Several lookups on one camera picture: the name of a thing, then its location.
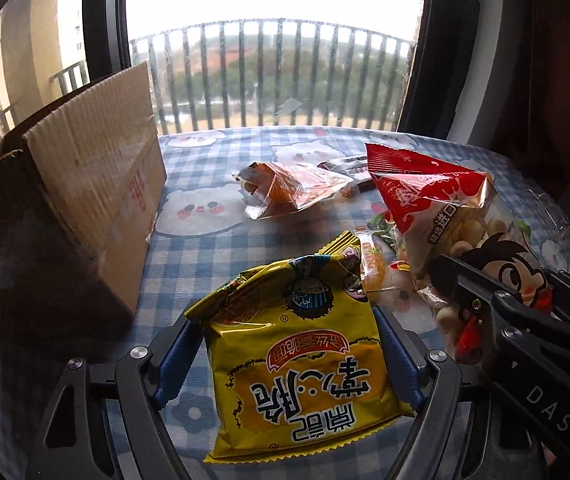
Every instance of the tablecloth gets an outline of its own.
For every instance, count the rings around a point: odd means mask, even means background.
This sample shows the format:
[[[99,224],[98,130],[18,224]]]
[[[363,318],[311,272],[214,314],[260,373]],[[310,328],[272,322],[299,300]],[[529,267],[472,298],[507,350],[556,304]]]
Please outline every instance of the tablecloth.
[[[79,354],[94,359],[119,358],[133,346],[148,344],[176,320],[189,301],[203,297],[241,270],[313,253],[342,230],[365,225],[383,208],[375,189],[353,200],[325,202],[284,218],[252,221],[244,215],[245,204],[231,176],[257,160],[318,164],[363,154],[364,142],[417,150],[488,171],[504,202],[531,227],[532,245],[542,262],[570,272],[568,229],[559,226],[545,209],[538,197],[542,191],[515,171],[507,158],[482,148],[407,134],[313,126],[212,130],[160,137],[159,142],[167,184],[150,239],[134,322],[118,337],[106,330],[100,338],[74,338],[72,348]],[[405,309],[399,320],[419,332],[429,348],[442,347],[442,338],[425,310]],[[64,362],[73,356],[65,354],[72,351],[67,346],[61,346],[59,352],[56,348],[42,352],[0,338],[0,471],[8,479],[24,476],[41,413]],[[110,402],[108,412],[124,475],[138,478],[118,403]],[[204,345],[181,394],[162,416],[194,479],[380,479],[412,423],[404,418],[354,444],[309,457],[262,465],[204,464],[201,461],[211,449],[219,425]],[[464,424],[465,410],[460,410],[440,478],[449,478],[453,471]]]

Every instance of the cardboard box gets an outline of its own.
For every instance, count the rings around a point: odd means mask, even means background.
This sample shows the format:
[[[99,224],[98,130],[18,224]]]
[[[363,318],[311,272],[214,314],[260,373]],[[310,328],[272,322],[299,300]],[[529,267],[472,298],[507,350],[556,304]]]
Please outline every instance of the cardboard box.
[[[19,124],[0,140],[0,311],[133,316],[165,178],[145,64]]]

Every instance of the window glass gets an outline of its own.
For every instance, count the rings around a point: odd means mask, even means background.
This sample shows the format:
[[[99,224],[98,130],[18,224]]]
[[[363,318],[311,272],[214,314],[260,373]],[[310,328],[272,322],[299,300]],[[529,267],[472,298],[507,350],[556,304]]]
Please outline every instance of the window glass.
[[[132,62],[150,60],[158,80],[151,92],[161,135],[276,123],[398,126],[423,0],[126,5]]]
[[[88,82],[82,0],[9,0],[0,12],[0,138]]]

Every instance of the blue gripper pad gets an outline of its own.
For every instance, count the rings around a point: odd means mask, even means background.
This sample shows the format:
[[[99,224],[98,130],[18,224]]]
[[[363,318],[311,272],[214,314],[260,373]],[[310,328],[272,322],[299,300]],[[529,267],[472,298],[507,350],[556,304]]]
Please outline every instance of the blue gripper pad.
[[[158,387],[152,397],[152,404],[157,410],[162,410],[170,400],[178,397],[201,342],[203,329],[198,323],[188,320],[158,367]]]
[[[419,386],[418,370],[380,308],[373,305],[372,310],[379,326],[389,380],[398,395],[398,399],[407,402],[414,410],[418,411],[425,402],[425,396]]]

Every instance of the orange snack package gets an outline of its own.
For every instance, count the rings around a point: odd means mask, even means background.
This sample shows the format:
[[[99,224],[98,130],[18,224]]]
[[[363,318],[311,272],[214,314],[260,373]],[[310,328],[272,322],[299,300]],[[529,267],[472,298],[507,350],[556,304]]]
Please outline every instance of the orange snack package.
[[[345,232],[318,254],[242,272],[185,315],[205,328],[219,434],[206,462],[265,462],[347,444],[399,402]]]
[[[254,220],[301,211],[353,182],[348,176],[294,162],[255,162],[234,178],[250,194],[245,212]]]

